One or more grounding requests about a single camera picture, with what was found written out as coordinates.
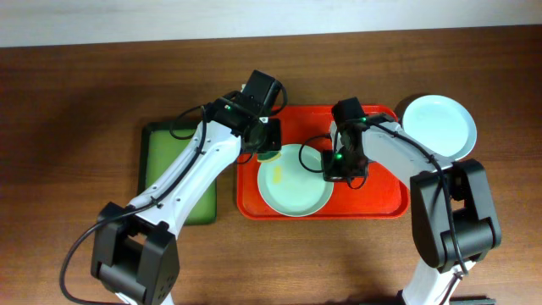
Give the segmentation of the green yellow sponge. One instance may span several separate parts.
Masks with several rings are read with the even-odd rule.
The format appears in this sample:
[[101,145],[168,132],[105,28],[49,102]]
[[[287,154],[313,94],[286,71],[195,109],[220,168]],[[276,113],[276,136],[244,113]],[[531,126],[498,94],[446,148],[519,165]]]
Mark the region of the green yellow sponge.
[[263,152],[257,155],[257,161],[259,163],[273,162],[280,157],[280,152]]

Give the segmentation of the pale green plate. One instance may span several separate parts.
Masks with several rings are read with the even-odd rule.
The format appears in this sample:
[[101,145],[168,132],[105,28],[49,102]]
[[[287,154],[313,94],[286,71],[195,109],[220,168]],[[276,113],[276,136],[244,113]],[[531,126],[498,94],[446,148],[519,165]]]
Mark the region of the pale green plate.
[[334,190],[320,173],[305,169],[299,161],[301,144],[282,146],[279,157],[261,163],[257,188],[273,211],[288,217],[306,217],[322,209]]

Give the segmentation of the light blue top plate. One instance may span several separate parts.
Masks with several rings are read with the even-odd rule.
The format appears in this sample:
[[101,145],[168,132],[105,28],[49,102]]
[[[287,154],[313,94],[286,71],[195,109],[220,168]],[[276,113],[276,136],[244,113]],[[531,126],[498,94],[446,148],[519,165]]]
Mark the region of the light blue top plate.
[[401,116],[403,130],[444,157],[459,160],[475,147],[478,131],[473,116],[454,99],[424,95],[410,102]]

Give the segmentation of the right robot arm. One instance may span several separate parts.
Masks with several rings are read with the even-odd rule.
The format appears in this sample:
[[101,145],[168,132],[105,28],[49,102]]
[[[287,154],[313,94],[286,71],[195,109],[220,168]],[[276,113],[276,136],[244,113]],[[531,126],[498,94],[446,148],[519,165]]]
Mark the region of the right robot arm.
[[324,180],[350,185],[382,165],[410,192],[412,238],[420,259],[396,304],[448,304],[471,268],[501,244],[502,232],[484,166],[442,156],[408,135],[388,114],[366,114],[357,98],[331,109],[332,147]]

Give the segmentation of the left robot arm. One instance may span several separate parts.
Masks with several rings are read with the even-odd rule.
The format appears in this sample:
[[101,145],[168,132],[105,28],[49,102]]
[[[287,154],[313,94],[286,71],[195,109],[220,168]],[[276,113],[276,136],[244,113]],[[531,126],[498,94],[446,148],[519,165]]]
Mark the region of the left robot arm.
[[201,121],[173,163],[128,206],[108,203],[97,218],[91,275],[123,304],[170,304],[180,272],[177,239],[191,210],[241,154],[277,152],[278,96],[261,71],[245,86],[199,107]]

